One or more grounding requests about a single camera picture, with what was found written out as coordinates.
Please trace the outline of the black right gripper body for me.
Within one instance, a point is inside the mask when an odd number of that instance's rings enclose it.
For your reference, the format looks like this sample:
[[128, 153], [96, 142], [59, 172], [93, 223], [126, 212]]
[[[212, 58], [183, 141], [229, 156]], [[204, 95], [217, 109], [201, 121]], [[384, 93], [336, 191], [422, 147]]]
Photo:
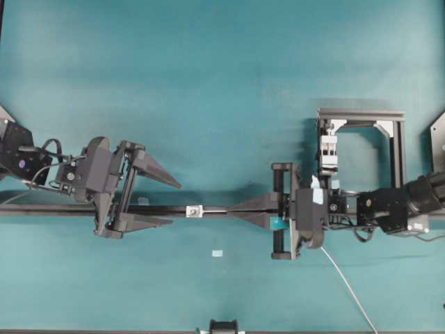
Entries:
[[270, 220], [274, 230], [274, 260], [295, 260], [302, 248], [323, 246], [323, 226], [329, 221], [327, 189], [316, 176], [309, 186], [300, 185], [299, 167], [273, 163], [273, 191], [277, 194], [277, 216]]

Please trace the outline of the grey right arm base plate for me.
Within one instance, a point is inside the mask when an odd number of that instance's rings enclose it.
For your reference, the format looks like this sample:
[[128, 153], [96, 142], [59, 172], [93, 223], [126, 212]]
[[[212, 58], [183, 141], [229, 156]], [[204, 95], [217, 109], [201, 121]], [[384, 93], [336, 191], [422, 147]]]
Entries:
[[444, 172], [444, 120], [445, 114], [442, 113], [430, 126], [432, 170], [435, 173]]

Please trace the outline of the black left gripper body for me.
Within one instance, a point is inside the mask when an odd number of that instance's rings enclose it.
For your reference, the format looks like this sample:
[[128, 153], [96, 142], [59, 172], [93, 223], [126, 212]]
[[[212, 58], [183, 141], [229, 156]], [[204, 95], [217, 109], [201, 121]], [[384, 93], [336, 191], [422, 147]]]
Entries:
[[144, 154], [144, 145], [129, 141], [122, 141], [112, 152], [104, 136], [92, 139], [82, 150], [73, 181], [74, 198], [93, 204], [98, 237], [121, 239], [126, 232], [124, 216], [138, 172], [135, 162]]

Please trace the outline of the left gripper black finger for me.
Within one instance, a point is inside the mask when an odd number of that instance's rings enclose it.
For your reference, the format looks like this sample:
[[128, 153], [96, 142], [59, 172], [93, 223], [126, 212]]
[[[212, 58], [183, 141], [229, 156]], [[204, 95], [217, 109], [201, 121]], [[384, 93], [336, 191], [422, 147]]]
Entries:
[[144, 150], [134, 151], [133, 166], [138, 170], [138, 174], [143, 177], [168, 184], [177, 189], [181, 188], [181, 184]]
[[149, 228], [160, 228], [173, 224], [172, 220], [140, 214], [120, 213], [111, 224], [111, 229], [118, 232], [135, 232]]

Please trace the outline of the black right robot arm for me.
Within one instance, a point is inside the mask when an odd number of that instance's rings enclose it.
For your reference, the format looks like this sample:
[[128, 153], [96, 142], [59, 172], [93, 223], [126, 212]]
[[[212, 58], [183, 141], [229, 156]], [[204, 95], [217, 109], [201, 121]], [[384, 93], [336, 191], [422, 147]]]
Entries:
[[444, 173], [430, 173], [402, 185], [353, 194], [355, 218], [348, 214], [349, 193], [341, 189], [300, 184], [299, 167], [275, 163], [273, 190], [240, 202], [230, 216], [274, 232], [274, 260], [294, 260], [302, 248], [321, 248], [327, 230], [349, 230], [363, 243], [380, 228], [398, 237], [428, 231], [428, 215], [444, 208]]

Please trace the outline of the right gripper taped black finger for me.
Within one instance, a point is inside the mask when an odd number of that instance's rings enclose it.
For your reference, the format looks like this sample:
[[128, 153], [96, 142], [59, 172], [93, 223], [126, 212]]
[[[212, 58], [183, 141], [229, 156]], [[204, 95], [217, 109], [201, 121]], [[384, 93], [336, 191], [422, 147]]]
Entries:
[[230, 216], [250, 222], [267, 230], [286, 230], [289, 224], [275, 213], [269, 212], [230, 212]]

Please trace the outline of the grey left arm base plate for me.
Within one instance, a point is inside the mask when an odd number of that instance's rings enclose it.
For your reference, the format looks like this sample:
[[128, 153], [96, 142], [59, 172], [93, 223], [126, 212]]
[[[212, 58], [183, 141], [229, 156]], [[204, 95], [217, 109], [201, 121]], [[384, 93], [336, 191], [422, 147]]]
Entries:
[[0, 106], [1, 122], [7, 125], [11, 122], [15, 122], [15, 119], [2, 107]]

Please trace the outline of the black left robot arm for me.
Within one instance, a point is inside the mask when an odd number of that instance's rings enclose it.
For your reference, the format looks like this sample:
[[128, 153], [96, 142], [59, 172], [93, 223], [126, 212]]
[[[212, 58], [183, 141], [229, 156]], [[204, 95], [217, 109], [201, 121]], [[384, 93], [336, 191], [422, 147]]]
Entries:
[[1, 119], [1, 176], [15, 177], [30, 189], [54, 191], [91, 204], [95, 235], [110, 239], [167, 222], [128, 212], [138, 176], [177, 189], [181, 186], [142, 144], [122, 141], [111, 150], [109, 139], [98, 136], [79, 155], [66, 155], [58, 139], [38, 147], [27, 128], [7, 118]]

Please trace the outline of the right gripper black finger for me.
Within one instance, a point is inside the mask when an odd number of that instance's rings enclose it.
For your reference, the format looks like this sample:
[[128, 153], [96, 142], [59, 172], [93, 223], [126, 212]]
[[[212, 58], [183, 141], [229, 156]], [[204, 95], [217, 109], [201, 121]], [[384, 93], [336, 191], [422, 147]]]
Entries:
[[227, 209], [228, 212], [270, 212], [278, 210], [279, 193], [264, 193], [256, 198], [244, 200]]

